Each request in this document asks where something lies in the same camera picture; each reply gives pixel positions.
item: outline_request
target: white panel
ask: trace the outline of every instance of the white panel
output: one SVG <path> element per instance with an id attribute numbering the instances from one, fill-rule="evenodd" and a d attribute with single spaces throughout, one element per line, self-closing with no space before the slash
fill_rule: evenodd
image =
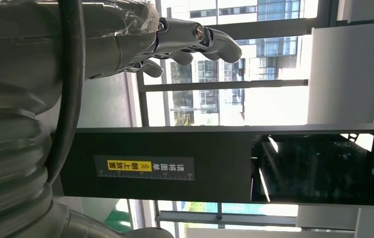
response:
<path id="1" fill-rule="evenodd" d="M 308 123 L 374 121 L 374 24 L 313 30 Z"/>
<path id="2" fill-rule="evenodd" d="M 299 206 L 297 227 L 354 230 L 358 208 L 345 206 Z"/>
<path id="3" fill-rule="evenodd" d="M 187 228 L 188 238 L 353 238 L 353 233 L 273 232 L 255 230 Z"/>
<path id="4" fill-rule="evenodd" d="M 219 24 L 255 22 L 255 21 L 257 21 L 257 14 L 256 13 L 245 13 L 245 14 L 219 16 Z"/>
<path id="5" fill-rule="evenodd" d="M 360 208 L 355 238 L 374 238 L 374 208 Z"/>
<path id="6" fill-rule="evenodd" d="M 374 20 L 374 0 L 352 0 L 349 22 Z"/>

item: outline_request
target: black panel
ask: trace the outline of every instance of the black panel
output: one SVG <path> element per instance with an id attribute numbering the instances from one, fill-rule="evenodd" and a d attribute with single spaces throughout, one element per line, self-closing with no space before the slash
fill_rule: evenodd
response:
<path id="1" fill-rule="evenodd" d="M 67 196 L 250 201 L 251 134 L 76 133 L 61 172 Z M 195 180 L 98 177 L 94 155 L 194 158 Z"/>
<path id="2" fill-rule="evenodd" d="M 211 126 L 202 129 L 209 128 L 232 129 L 232 127 Z M 261 181 L 258 179 L 259 176 L 256 174 L 258 175 L 259 168 L 263 168 L 264 173 L 272 174 L 273 169 L 268 165 L 267 158 L 263 165 L 261 162 L 251 165 L 251 161 L 256 161 L 251 157 L 261 158 L 261 154 L 256 151 L 255 146 L 261 140 L 261 135 L 266 135 L 266 137 L 271 135 L 279 144 L 286 141 L 293 142 L 299 138 L 305 138 L 309 142 L 312 141 L 310 138 L 318 138 L 326 143 L 321 145 L 320 149 L 325 153 L 331 150 L 333 157 L 339 156 L 343 150 L 329 148 L 330 142 L 338 141 L 350 146 L 350 149 L 357 148 L 350 138 L 346 139 L 339 134 L 371 133 L 374 135 L 374 130 L 268 131 L 268 129 L 271 127 L 262 127 L 261 131 L 255 132 L 177 132 L 176 129 L 171 128 L 162 129 L 167 132 L 144 132 L 141 128 L 123 128 L 122 132 L 113 128 L 80 129 L 75 135 L 71 151 L 61 172 L 64 195 L 250 203 L 252 193 L 252 202 L 265 203 L 267 197 L 261 186 Z M 303 146 L 303 148 L 312 151 L 310 146 Z M 140 157 L 193 158 L 194 180 L 100 177 L 95 167 L 95 155 L 114 155 L 126 158 L 126 160 L 134 160 L 130 159 L 130 156 L 135 156 L 139 157 L 140 161 L 148 161 L 146 158 Z M 295 158 L 287 156 L 287 159 L 279 164 L 280 174 L 290 182 L 301 181 L 300 186 L 303 187 L 292 189 L 292 186 L 286 185 L 288 189 L 292 190 L 288 192 L 276 191 L 279 181 L 274 176 L 267 175 L 266 183 L 270 187 L 268 191 L 270 201 L 276 203 L 374 205 L 374 176 L 372 175 L 374 142 L 372 152 L 367 153 L 365 159 L 363 156 L 364 154 L 361 152 L 355 157 L 355 160 L 341 161 L 340 163 L 332 163 L 323 159 L 314 163 L 314 157 L 307 155 L 295 156 Z M 302 162 L 308 163 L 300 167 L 303 168 L 302 171 L 296 170 L 296 163 L 293 162 L 298 157 Z M 351 175 L 357 183 L 345 191 L 344 187 L 346 186 L 340 184 L 340 181 L 347 174 Z M 335 183 L 338 184 L 336 187 L 342 189 L 342 196 L 339 196 L 339 199 L 334 195 L 320 195 L 323 192 L 334 194 L 334 187 L 323 188 L 325 176 L 334 177 Z M 252 177 L 254 187 L 251 191 Z"/>

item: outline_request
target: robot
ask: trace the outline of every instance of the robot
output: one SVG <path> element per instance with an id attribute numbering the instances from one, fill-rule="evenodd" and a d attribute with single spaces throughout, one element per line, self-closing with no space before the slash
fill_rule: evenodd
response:
<path id="1" fill-rule="evenodd" d="M 73 139 L 83 80 L 124 71 L 159 77 L 150 58 L 187 65 L 196 52 L 226 62 L 242 55 L 227 34 L 159 18 L 143 1 L 0 0 L 0 237 L 172 237 L 158 228 L 115 232 L 54 202 L 51 185 Z M 35 115 L 61 94 L 51 146 Z"/>

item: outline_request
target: plastic wrap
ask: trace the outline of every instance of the plastic wrap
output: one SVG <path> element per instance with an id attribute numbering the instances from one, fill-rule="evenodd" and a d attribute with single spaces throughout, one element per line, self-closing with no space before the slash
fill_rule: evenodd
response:
<path id="1" fill-rule="evenodd" d="M 143 35 L 158 31 L 159 13 L 153 3 L 147 0 L 108 0 L 104 5 L 119 8 L 125 28 L 115 35 Z"/>
<path id="2" fill-rule="evenodd" d="M 108 31 L 107 34 L 125 36 L 158 30 L 158 11 L 148 0 L 82 0 L 82 3 L 87 33 Z M 56 35 L 57 17 L 56 0 L 0 0 L 0 38 Z"/>

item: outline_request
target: building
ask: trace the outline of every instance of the building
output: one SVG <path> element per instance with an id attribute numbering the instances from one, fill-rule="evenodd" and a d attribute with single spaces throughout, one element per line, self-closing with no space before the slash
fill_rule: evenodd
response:
<path id="1" fill-rule="evenodd" d="M 294 19 L 313 17 L 314 14 L 313 10 L 308 10 L 313 9 L 313 0 L 163 0 L 161 4 L 162 9 L 166 9 L 166 17 L 197 21 L 203 25 Z M 167 83 L 308 78 L 311 55 L 308 51 L 312 45 L 310 36 L 243 39 L 236 42 L 243 51 L 242 58 L 236 63 L 211 61 L 199 53 L 193 54 L 194 60 L 188 66 L 166 60 L 166 69 L 170 69 L 166 71 Z M 258 100 L 258 97 L 254 98 L 253 91 L 221 89 L 170 92 L 171 125 L 254 124 L 256 110 L 247 108 L 245 103 L 246 98 Z M 294 124 L 305 123 L 305 117 L 302 120 L 294 120 Z"/>

